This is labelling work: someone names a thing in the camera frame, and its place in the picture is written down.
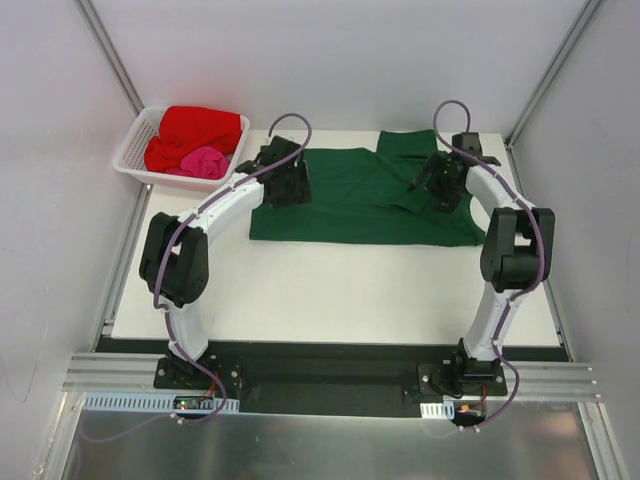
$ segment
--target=white panel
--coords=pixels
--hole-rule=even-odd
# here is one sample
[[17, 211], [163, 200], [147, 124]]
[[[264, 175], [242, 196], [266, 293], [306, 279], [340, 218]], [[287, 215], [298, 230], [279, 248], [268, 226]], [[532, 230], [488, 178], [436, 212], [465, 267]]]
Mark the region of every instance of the white panel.
[[552, 285], [577, 360], [598, 364], [640, 478], [640, 2], [606, 2], [516, 145], [525, 192], [556, 211]]
[[[143, 101], [412, 130], [449, 97], [506, 133], [583, 0], [97, 0]], [[460, 117], [443, 129], [459, 127]]]
[[0, 44], [0, 476], [23, 479], [96, 328], [134, 192], [109, 161], [133, 115], [73, 2], [4, 2]]
[[[279, 132], [297, 141], [303, 132]], [[265, 132], [251, 132], [244, 158], [255, 157]], [[375, 149], [378, 132], [316, 131], [310, 146]], [[483, 150], [511, 173], [502, 137], [482, 134]], [[156, 186], [122, 294], [112, 335], [167, 338], [162, 315], [138, 275], [151, 218], [198, 204], [206, 194]], [[481, 228], [489, 217], [473, 200]], [[251, 215], [209, 249], [210, 279], [199, 308], [213, 340], [370, 344], [455, 344], [473, 322], [484, 290], [480, 247], [341, 245], [249, 241]], [[544, 289], [524, 302], [506, 345], [557, 346]]]

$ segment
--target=red cloth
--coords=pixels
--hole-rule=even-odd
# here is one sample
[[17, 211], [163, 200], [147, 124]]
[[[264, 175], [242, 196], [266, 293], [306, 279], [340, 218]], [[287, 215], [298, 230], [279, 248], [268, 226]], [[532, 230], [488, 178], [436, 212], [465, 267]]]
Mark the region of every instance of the red cloth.
[[144, 164], [150, 172], [179, 168], [184, 157], [200, 147], [233, 153], [242, 127], [240, 115], [204, 107], [169, 107], [158, 136], [149, 140]]

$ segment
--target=pink cloth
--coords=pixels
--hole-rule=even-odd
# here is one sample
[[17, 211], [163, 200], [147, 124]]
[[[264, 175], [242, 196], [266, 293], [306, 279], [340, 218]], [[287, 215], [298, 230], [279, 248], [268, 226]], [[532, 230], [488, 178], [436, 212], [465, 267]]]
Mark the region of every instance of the pink cloth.
[[169, 168], [165, 173], [183, 177], [220, 180], [225, 176], [231, 162], [215, 148], [200, 147], [180, 162], [180, 168]]

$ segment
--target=black bracket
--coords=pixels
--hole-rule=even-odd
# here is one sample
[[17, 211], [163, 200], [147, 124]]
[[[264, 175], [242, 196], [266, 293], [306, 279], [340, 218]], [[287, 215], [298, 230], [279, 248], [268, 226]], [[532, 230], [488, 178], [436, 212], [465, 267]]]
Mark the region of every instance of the black bracket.
[[[242, 388], [242, 366], [237, 360], [220, 357], [207, 348], [197, 362], [218, 377], [229, 398], [238, 398]], [[211, 387], [211, 378], [167, 350], [158, 360], [153, 386], [162, 390], [206, 392]]]
[[[150, 292], [154, 291], [162, 256], [179, 225], [178, 217], [162, 212], [149, 223], [139, 274], [147, 282]], [[209, 253], [207, 236], [201, 228], [185, 228], [178, 237], [178, 245], [180, 253], [171, 253], [160, 293], [181, 308], [195, 302], [207, 286]]]
[[[477, 132], [458, 133], [453, 136], [451, 144], [470, 153], [480, 161], [500, 166], [500, 162], [495, 157], [482, 155], [482, 144]], [[444, 213], [451, 213], [463, 198], [467, 173], [473, 165], [473, 162], [455, 152], [448, 154], [435, 152], [427, 159], [422, 170], [411, 182], [409, 191], [422, 186], [426, 181], [425, 188], [436, 200], [435, 208]]]
[[[275, 136], [269, 145], [260, 148], [253, 161], [244, 162], [236, 168], [238, 173], [254, 173], [291, 155], [300, 145], [285, 138]], [[264, 184], [264, 201], [272, 207], [288, 207], [311, 201], [309, 172], [304, 161], [304, 151], [278, 168], [257, 177]]]
[[420, 393], [460, 398], [463, 395], [482, 395], [483, 385], [488, 387], [488, 395], [507, 395], [504, 370], [500, 361], [479, 361], [469, 358], [462, 339], [451, 359], [441, 364], [418, 365]]
[[[533, 208], [544, 245], [544, 275], [551, 270], [551, 251], [555, 230], [555, 215], [549, 208]], [[530, 240], [529, 245], [516, 245], [516, 238]], [[538, 272], [538, 243], [529, 218], [523, 210], [496, 208], [480, 256], [480, 271], [496, 292], [521, 290], [531, 285]]]

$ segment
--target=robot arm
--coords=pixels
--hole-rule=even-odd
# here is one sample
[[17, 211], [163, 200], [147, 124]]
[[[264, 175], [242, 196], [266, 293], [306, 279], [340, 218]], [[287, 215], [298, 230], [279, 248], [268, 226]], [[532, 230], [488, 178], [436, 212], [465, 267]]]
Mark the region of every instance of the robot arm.
[[[246, 175], [234, 173], [230, 184], [238, 183], [243, 177], [246, 177]], [[200, 267], [203, 267], [203, 269], [192, 275], [191, 282], [194, 285], [195, 292], [197, 292], [192, 295], [197, 295], [197, 297], [204, 291], [208, 280], [207, 252], [209, 247], [218, 235], [238, 218], [262, 205], [264, 201], [264, 185], [256, 179], [251, 179], [243, 185], [233, 188], [230, 193], [218, 200], [215, 203], [215, 208], [208, 208], [204, 213], [198, 213], [201, 211], [200, 207], [206, 205], [213, 195], [211, 194], [203, 200], [194, 210], [183, 212], [177, 219], [178, 222], [183, 222], [189, 215], [195, 213], [197, 215], [196, 219], [191, 221], [189, 228], [200, 230], [204, 235], [204, 239], [201, 240], [202, 245], [199, 248], [200, 254], [194, 256], [194, 260], [199, 262]], [[178, 300], [179, 307], [168, 297], [163, 296], [162, 299], [169, 306], [171, 326], [175, 335], [175, 340], [169, 341], [169, 349], [174, 355], [182, 357], [181, 352], [175, 346], [176, 343], [179, 343], [190, 358], [200, 358], [207, 349], [209, 341], [202, 326], [198, 302], [183, 303]]]
[[[287, 157], [292, 161], [276, 165]], [[263, 174], [257, 178], [249, 175], [260, 170]], [[167, 321], [173, 334], [169, 349], [175, 356], [189, 362], [200, 358], [207, 349], [208, 337], [197, 300], [209, 280], [208, 251], [216, 237], [263, 202], [273, 207], [286, 207], [310, 200], [302, 147], [276, 136], [261, 149], [255, 161], [240, 165], [220, 190], [194, 208], [179, 216], [158, 213], [151, 219], [139, 273], [149, 290], [154, 292], [170, 238], [191, 218], [172, 248], [160, 287], [160, 303], [168, 307]]]
[[[498, 163], [495, 158], [482, 156], [477, 133], [454, 135], [452, 144], [454, 150], [466, 152], [467, 157], [484, 164]], [[452, 358], [430, 374], [424, 371], [433, 390], [453, 397], [476, 394], [483, 385], [491, 388], [504, 379], [500, 366], [502, 344], [518, 307], [536, 281], [541, 260], [528, 213], [535, 219], [544, 245], [541, 280], [548, 277], [551, 267], [553, 212], [537, 208], [508, 191], [508, 184], [484, 164], [472, 163], [455, 151], [446, 156], [434, 155], [410, 186], [418, 188], [430, 174], [425, 188], [441, 211], [455, 210], [468, 192], [491, 218], [480, 257], [480, 271], [486, 283], [475, 319]], [[503, 384], [501, 387], [502, 394], [506, 394]]]

